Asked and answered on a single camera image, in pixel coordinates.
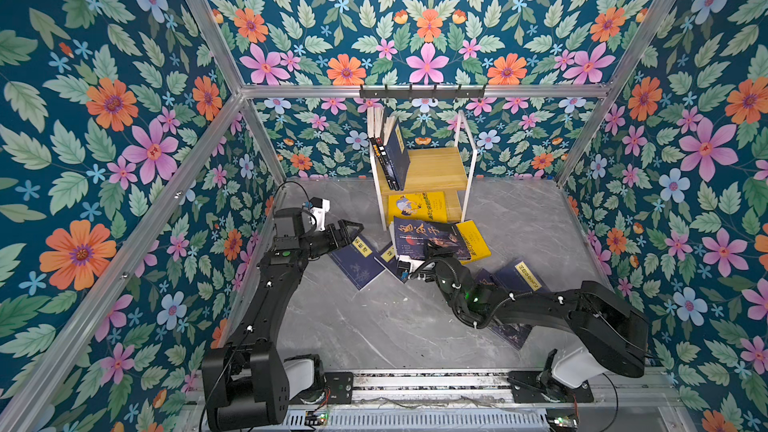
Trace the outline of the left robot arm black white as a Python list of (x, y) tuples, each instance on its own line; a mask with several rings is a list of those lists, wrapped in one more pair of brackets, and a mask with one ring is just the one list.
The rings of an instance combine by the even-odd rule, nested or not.
[(341, 219), (323, 227), (305, 207), (274, 214), (275, 235), (258, 263), (259, 284), (243, 318), (225, 342), (202, 362), (205, 411), (212, 431), (278, 425), (292, 400), (327, 397), (316, 354), (283, 360), (277, 350), (289, 302), (310, 262), (354, 242), (361, 223)]

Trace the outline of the black Murphy's law book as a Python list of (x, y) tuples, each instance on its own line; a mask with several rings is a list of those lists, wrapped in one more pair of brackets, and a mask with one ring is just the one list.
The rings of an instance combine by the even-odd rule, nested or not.
[(374, 105), (367, 110), (368, 138), (388, 187), (391, 190), (397, 190), (398, 182), (392, 168), (393, 163), (384, 145), (384, 118), (385, 110), (381, 104)]

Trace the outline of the purple book orange calligraphy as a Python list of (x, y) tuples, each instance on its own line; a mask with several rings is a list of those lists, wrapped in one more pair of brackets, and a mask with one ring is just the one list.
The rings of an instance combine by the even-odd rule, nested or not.
[(390, 233), (398, 255), (424, 260), (426, 244), (432, 243), (438, 248), (448, 249), (462, 261), (471, 258), (457, 224), (395, 217), (390, 224)]

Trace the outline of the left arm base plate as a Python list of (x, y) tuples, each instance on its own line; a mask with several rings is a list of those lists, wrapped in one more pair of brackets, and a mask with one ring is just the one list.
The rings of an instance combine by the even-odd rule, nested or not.
[(300, 392), (291, 405), (349, 405), (352, 403), (355, 375), (352, 372), (326, 372), (318, 385)]

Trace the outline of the navy book Sunzi label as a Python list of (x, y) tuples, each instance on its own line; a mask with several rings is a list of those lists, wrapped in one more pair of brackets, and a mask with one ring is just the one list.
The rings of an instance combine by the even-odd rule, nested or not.
[(513, 292), (549, 292), (533, 270), (521, 259), (516, 259), (491, 274), (492, 279), (501, 287)]

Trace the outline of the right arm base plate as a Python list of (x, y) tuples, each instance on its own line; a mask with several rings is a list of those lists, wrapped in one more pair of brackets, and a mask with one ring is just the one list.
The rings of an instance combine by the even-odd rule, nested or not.
[(516, 403), (593, 403), (595, 401), (587, 383), (569, 388), (549, 377), (543, 371), (510, 371), (507, 374), (513, 400)]

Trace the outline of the navy book large yellow label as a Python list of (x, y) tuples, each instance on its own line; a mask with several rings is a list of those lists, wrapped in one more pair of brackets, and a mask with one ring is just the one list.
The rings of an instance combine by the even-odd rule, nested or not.
[(377, 251), (376, 258), (401, 283), (408, 281), (409, 274), (412, 271), (412, 263), (408, 257), (402, 259), (397, 255), (396, 248), (392, 242)]

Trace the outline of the aluminium frame corner post right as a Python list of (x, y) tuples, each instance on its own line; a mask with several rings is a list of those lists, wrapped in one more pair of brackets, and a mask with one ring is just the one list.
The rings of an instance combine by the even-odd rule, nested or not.
[(569, 177), (583, 157), (587, 146), (596, 136), (606, 115), (616, 103), (619, 94), (631, 78), (632, 73), (645, 53), (646, 48), (653, 41), (676, 1), (677, 0), (653, 0), (651, 2), (646, 18), (640, 24), (637, 33), (630, 41), (624, 55), (611, 75), (611, 79), (608, 82), (607, 95), (601, 99), (599, 104), (592, 111), (590, 118), (586, 121), (579, 137), (570, 149), (569, 157), (566, 159), (565, 165), (556, 177), (556, 185), (561, 190), (565, 189)]

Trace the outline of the grey hook rail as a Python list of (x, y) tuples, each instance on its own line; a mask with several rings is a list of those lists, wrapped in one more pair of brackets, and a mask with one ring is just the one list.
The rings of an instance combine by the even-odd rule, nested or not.
[(477, 99), (483, 98), (486, 94), (485, 86), (464, 86), (464, 85), (381, 85), (381, 86), (360, 86), (358, 89), (359, 97), (364, 99), (437, 99), (443, 101), (454, 101), (459, 99)]

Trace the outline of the white metal wooden book shelf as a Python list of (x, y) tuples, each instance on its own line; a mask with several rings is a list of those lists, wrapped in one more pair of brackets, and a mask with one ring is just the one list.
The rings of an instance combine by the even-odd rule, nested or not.
[(390, 187), (391, 180), (382, 160), (387, 157), (383, 141), (376, 137), (388, 121), (395, 119), (387, 115), (381, 105), (367, 111), (367, 133), (369, 156), (380, 222), (384, 229), (389, 225), (389, 198), (399, 193), (438, 193), (445, 195), (447, 219), (463, 222), (467, 217), (469, 196), (477, 162), (478, 150), (467, 118), (463, 112), (456, 116), (453, 145), (434, 149), (411, 149), (406, 153), (410, 159), (409, 168), (403, 179), (404, 188), (397, 191)]

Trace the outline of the aluminium front rail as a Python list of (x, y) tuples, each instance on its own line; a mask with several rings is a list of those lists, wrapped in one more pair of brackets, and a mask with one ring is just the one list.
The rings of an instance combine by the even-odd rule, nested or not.
[(507, 381), (510, 371), (536, 369), (358, 369), (352, 404), (368, 402), (476, 403), (481, 407), (596, 406), (661, 407), (681, 406), (679, 392), (672, 380), (659, 368), (648, 368), (641, 378), (627, 378), (613, 373), (587, 380), (594, 395), (593, 403), (516, 403)]

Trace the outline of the aluminium frame corner post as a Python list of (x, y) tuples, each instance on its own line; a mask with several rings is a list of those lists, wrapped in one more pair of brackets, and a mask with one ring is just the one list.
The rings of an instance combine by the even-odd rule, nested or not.
[(216, 65), (223, 74), (229, 92), (233, 95), (235, 100), (244, 103), (244, 119), (253, 133), (255, 143), (258, 146), (275, 183), (281, 185), (285, 181), (286, 175), (279, 163), (267, 130), (258, 117), (252, 100), (247, 98), (243, 93), (245, 81), (235, 63), (231, 50), (222, 35), (221, 29), (213, 17), (213, 12), (208, 0), (185, 1), (189, 7), (191, 15), (199, 27), (203, 40), (213, 54), (213, 59), (216, 62)]
[(569, 157), (566, 159), (565, 165), (556, 177), (556, 185), (561, 190), (565, 189), (569, 177), (583, 157), (587, 146), (596, 136), (606, 115), (616, 103), (619, 94), (631, 78), (632, 73), (645, 53), (646, 48), (653, 41), (676, 1), (677, 0), (653, 0), (651, 2), (646, 18), (640, 24), (637, 33), (630, 41), (624, 55), (611, 75), (611, 79), (608, 82), (607, 95), (601, 99), (599, 104), (592, 111), (590, 118), (586, 121), (579, 137), (570, 149)]

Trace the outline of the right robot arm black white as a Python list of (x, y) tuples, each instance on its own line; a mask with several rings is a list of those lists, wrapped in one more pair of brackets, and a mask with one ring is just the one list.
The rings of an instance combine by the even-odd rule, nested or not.
[(574, 334), (580, 345), (550, 355), (545, 382), (575, 389), (605, 372), (644, 376), (647, 317), (596, 281), (584, 280), (577, 289), (555, 292), (478, 283), (454, 251), (432, 242), (425, 245), (425, 260), (404, 279), (435, 283), (458, 322), (475, 330), (520, 324)]

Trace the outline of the aluminium frame left diagonal bar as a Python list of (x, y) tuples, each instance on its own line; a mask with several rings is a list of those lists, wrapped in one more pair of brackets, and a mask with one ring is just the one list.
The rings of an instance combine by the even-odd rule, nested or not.
[(177, 172), (2, 411), (3, 431), (30, 431), (34, 428), (38, 417), (52, 403), (54, 395), (84, 354), (102, 320), (112, 310), (138, 264), (161, 234), (179, 205), (180, 198), (191, 188), (192, 182), (243, 104), (242, 94), (232, 96), (182, 161)]

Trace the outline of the aluminium frame horizontal back bar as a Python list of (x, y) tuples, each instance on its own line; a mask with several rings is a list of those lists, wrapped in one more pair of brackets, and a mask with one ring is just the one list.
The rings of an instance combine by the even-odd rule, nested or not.
[(372, 98), (410, 100), (435, 98), (438, 100), (474, 99), (481, 97), (587, 97), (605, 98), (609, 87), (604, 84), (573, 85), (377, 85), (377, 86), (321, 86), (321, 85), (245, 85), (240, 93), (256, 98)]

